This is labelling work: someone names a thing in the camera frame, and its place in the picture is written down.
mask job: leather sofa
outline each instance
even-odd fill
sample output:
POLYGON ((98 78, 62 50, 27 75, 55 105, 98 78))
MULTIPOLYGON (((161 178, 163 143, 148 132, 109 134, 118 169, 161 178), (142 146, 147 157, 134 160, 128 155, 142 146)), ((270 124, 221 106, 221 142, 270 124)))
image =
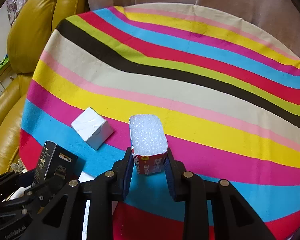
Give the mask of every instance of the leather sofa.
POLYGON ((7 52, 18 76, 0 96, 0 174, 18 162, 26 93, 44 46, 62 19, 88 10, 87 0, 28 0, 12 25, 7 52))

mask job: white foam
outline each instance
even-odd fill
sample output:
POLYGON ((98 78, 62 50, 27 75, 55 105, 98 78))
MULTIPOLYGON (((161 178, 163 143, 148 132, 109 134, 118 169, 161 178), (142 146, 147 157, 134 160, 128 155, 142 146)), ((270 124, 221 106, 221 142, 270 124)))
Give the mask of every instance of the white foam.
POLYGON ((129 120, 134 153, 156 155, 165 153, 168 142, 160 119, 153 114, 133 115, 129 120))

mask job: magenta stripe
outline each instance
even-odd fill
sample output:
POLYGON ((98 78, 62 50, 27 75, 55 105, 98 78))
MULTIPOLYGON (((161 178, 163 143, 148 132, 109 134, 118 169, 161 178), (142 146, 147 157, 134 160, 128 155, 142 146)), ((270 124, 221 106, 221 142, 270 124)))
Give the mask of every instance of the magenta stripe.
MULTIPOLYGON (((83 111, 55 97, 34 80, 30 84, 27 99, 68 126, 83 111)), ((130 145, 129 124, 108 117, 105 119, 115 131, 106 143, 125 150, 130 145)), ((195 173, 260 185, 300 185, 298 168, 230 153, 170 135, 166 137, 175 159, 182 161, 187 169, 195 173)))
POLYGON ((293 59, 293 60, 299 60, 300 58, 295 57, 293 55, 290 55, 289 53, 285 52, 284 50, 277 48, 274 44, 269 43, 269 41, 264 41, 263 39, 251 34, 247 33, 239 28, 236 28, 234 26, 224 24, 221 22, 217 22, 208 18, 200 17, 198 15, 187 15, 187 14, 181 14, 177 12, 170 12, 170 11, 165 11, 165 10, 158 10, 158 9, 147 9, 147 8, 134 8, 134 7, 125 7, 124 10, 126 12, 132 12, 132 13, 146 13, 146 14, 157 14, 157 15, 163 15, 163 16, 168 16, 168 17, 173 17, 173 18, 178 18, 181 20, 190 20, 190 21, 195 21, 195 22, 202 22, 206 23, 207 25, 212 25, 215 27, 219 27, 222 29, 230 30, 234 33, 237 33, 243 37, 246 37, 250 40, 253 40, 255 42, 258 42, 260 44, 265 45, 266 47, 278 52, 279 54, 282 54, 286 56, 287 58, 293 59))
POLYGON ((262 138, 270 139, 281 145, 294 149, 300 152, 300 144, 285 138, 281 135, 274 133, 271 130, 264 129, 255 124, 248 123, 246 121, 236 119, 231 116, 220 114, 208 109, 204 109, 198 106, 192 106, 183 102, 174 101, 166 98, 159 98, 156 96, 141 94, 137 92, 125 91, 120 89, 113 89, 107 87, 101 87, 88 82, 78 74, 72 72, 68 68, 61 65, 56 61, 48 52, 43 51, 41 58, 53 71, 58 73, 60 76, 67 79, 69 82, 75 84, 76 86, 96 94, 101 94, 105 96, 121 98, 129 101, 144 103, 147 105, 157 106, 161 108, 170 109, 173 111, 181 112, 184 114, 189 114, 202 119, 206 119, 212 122, 220 123, 238 130, 242 130, 251 134, 255 134, 262 138))
POLYGON ((176 29, 176 28, 172 28, 172 27, 168 27, 168 26, 133 21, 133 20, 128 19, 124 14, 119 12, 114 7, 110 7, 109 10, 114 15, 116 15, 119 19, 121 19, 122 21, 124 21, 130 25, 133 25, 135 27, 158 32, 158 33, 163 33, 166 35, 171 35, 174 37, 179 37, 179 38, 182 38, 185 40, 198 42, 198 43, 213 46, 213 47, 216 47, 219 49, 225 49, 225 50, 243 55, 245 57, 251 58, 255 61, 263 63, 263 64, 265 64, 271 68, 274 68, 276 70, 279 70, 281 72, 289 73, 290 75, 294 75, 294 76, 300 76, 300 68, 296 68, 292 65, 281 64, 280 62, 277 62, 271 58, 268 58, 262 54, 259 54, 255 51, 248 49, 246 47, 243 47, 241 45, 237 45, 237 44, 231 43, 229 41, 220 40, 218 38, 214 38, 214 37, 210 37, 210 36, 201 35, 199 33, 184 31, 184 30, 180 30, 180 29, 176 29))

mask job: white box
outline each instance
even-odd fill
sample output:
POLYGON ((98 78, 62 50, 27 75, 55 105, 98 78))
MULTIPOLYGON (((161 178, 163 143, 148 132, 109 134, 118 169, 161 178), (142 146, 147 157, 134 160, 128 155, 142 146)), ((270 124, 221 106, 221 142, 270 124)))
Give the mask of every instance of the white box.
POLYGON ((94 150, 113 133, 108 121, 91 107, 84 110, 72 123, 80 137, 94 150))

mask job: tablecloth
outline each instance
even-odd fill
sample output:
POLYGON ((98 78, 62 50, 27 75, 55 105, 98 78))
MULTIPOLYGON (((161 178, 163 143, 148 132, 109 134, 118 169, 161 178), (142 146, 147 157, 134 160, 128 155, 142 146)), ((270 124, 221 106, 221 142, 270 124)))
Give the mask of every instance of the tablecloth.
MULTIPOLYGON (((300 226, 300 58, 271 35, 185 4, 71 16, 34 72, 20 156, 34 168, 52 140, 97 176, 130 146, 134 114, 157 115, 175 159, 204 179, 230 180, 277 239, 300 226), (97 151, 70 125, 89 106, 114 128, 97 151)), ((113 216, 116 240, 182 239, 184 203, 172 201, 164 172, 134 169, 113 216)))

